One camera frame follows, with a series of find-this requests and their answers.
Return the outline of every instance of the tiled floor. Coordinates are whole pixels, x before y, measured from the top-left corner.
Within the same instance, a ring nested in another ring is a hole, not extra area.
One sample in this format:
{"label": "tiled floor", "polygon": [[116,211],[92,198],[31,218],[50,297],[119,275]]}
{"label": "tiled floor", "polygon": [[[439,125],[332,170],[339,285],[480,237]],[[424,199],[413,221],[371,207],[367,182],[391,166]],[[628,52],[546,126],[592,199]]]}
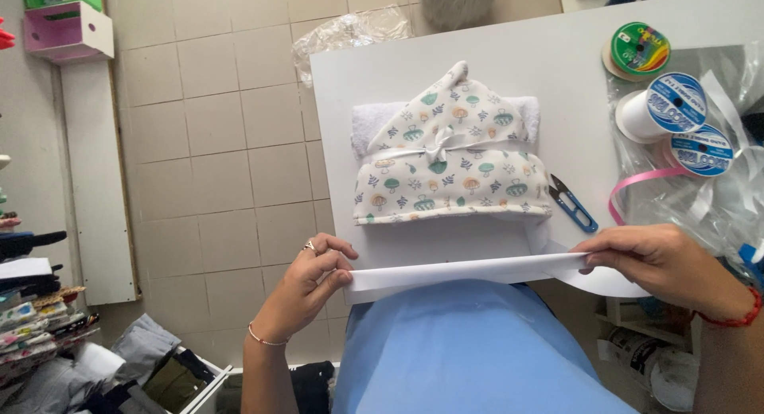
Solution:
{"label": "tiled floor", "polygon": [[[247,323],[305,240],[334,231],[312,89],[290,46],[328,18],[419,0],[107,0],[131,226],[144,300],[103,305],[104,342],[146,311],[200,355],[241,366]],[[560,13],[496,0],[485,23]],[[290,342],[339,360],[341,293]],[[591,311],[586,311],[587,319]]]}

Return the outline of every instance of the red string bracelet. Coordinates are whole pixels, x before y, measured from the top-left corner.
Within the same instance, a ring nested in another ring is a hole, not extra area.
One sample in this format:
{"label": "red string bracelet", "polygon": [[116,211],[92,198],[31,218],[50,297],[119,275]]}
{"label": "red string bracelet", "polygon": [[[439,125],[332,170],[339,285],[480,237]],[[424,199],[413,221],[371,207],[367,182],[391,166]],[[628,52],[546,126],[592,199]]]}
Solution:
{"label": "red string bracelet", "polygon": [[709,319],[705,314],[698,311],[693,311],[692,317],[694,318],[697,314],[701,316],[701,319],[708,321],[709,323],[713,323],[718,326],[724,326],[727,328],[742,328],[743,326],[750,326],[753,320],[759,315],[759,311],[762,309],[762,296],[759,295],[759,292],[752,287],[748,287],[747,289],[753,293],[753,297],[756,299],[753,301],[753,309],[751,309],[751,311],[749,311],[744,318],[738,320],[713,320]]}

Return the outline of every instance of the thread snips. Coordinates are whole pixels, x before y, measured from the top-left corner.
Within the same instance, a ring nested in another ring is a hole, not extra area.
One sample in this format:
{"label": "thread snips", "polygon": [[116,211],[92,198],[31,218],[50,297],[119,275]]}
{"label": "thread snips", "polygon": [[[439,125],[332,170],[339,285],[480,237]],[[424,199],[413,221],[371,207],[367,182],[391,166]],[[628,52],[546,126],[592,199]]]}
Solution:
{"label": "thread snips", "polygon": [[[571,193],[570,189],[568,189],[568,186],[566,186],[560,179],[555,177],[554,174],[551,174],[551,176],[552,182],[555,184],[555,187],[549,186],[549,194],[551,197],[554,198],[555,202],[560,205],[562,211],[566,212],[570,218],[573,219],[573,222],[578,224],[578,227],[580,227],[581,230],[588,233],[595,233],[600,227],[597,222],[595,222],[589,212],[586,211],[586,208],[584,208],[584,206],[578,202],[578,199],[573,195],[573,193]],[[568,196],[571,202],[573,202],[575,205],[575,208],[570,209],[570,207],[568,207],[568,205],[565,204],[562,199],[560,199],[561,193],[564,193]],[[587,224],[581,221],[581,219],[578,217],[578,213],[583,214],[586,217],[588,220]]]}

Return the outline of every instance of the woman's right hand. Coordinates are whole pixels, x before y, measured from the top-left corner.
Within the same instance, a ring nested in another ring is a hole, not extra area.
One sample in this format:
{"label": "woman's right hand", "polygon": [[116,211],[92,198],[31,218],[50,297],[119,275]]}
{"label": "woman's right hand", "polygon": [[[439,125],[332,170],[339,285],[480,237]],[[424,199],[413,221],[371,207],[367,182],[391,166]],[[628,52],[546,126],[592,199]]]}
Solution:
{"label": "woman's right hand", "polygon": [[754,302],[740,281],[674,224],[609,227],[571,252],[591,252],[588,267],[615,268],[656,298],[712,319],[742,319]]}

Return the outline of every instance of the finger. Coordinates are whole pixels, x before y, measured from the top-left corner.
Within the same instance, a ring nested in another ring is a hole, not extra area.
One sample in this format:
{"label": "finger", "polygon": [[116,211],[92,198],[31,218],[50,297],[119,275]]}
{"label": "finger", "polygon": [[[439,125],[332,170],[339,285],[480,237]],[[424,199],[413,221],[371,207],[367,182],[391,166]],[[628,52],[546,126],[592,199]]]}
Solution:
{"label": "finger", "polygon": [[358,253],[353,246],[345,240],[341,240],[328,233],[319,233],[310,239],[319,253],[326,253],[329,249],[341,251],[351,259],[358,259]]}
{"label": "finger", "polygon": [[571,253],[584,253],[603,250],[632,251],[646,256],[655,251],[659,239],[652,226],[612,227],[597,234],[596,237],[582,241],[571,249]]}
{"label": "finger", "polygon": [[353,266],[348,259],[337,250],[322,254],[308,262],[308,278],[313,281],[318,280],[324,274],[333,270],[352,271]]}
{"label": "finger", "polygon": [[628,254],[615,250],[598,251],[586,257],[586,266],[607,266],[624,274],[628,281],[639,283],[653,272],[653,267]]}
{"label": "finger", "polygon": [[318,302],[319,305],[324,305],[331,295],[350,284],[351,281],[353,281],[353,276],[350,271],[338,269],[330,272],[308,296],[312,297],[314,302]]}

